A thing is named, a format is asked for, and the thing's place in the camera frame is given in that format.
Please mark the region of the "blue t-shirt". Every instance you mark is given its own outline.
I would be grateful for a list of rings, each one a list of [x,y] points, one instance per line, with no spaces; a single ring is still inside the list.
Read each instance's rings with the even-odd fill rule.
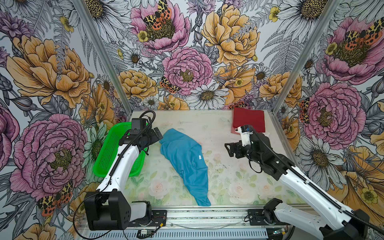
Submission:
[[[198,206],[209,207],[208,167],[202,146],[191,137],[169,129],[160,140],[161,154],[170,161]]]

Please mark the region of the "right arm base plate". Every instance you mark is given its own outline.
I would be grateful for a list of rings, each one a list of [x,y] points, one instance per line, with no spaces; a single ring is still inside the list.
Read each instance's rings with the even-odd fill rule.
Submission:
[[[289,224],[277,219],[274,212],[264,209],[248,209],[244,221],[251,226],[287,226]]]

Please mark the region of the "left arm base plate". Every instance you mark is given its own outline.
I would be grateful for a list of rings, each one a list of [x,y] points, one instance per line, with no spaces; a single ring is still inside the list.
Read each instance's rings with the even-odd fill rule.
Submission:
[[[167,210],[152,210],[150,218],[130,222],[128,227],[159,227],[161,224],[164,227],[167,223],[167,214]]]

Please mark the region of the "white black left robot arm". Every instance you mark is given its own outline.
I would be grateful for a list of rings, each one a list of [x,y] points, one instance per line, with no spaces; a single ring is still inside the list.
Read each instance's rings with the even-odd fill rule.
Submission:
[[[124,230],[130,223],[148,225],[152,207],[148,201],[129,203],[123,194],[132,167],[141,151],[163,138],[158,128],[129,130],[118,143],[117,155],[97,190],[86,194],[84,206],[91,231]]]

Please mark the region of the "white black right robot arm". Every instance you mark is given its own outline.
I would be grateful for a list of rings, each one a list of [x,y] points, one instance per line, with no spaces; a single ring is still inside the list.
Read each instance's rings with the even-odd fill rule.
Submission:
[[[266,221],[283,222],[298,227],[319,240],[364,240],[369,216],[342,204],[310,180],[295,164],[271,147],[269,138],[261,133],[245,132],[237,143],[226,143],[230,157],[247,158],[259,164],[262,172],[294,191],[316,211],[309,214],[279,199],[264,206]]]

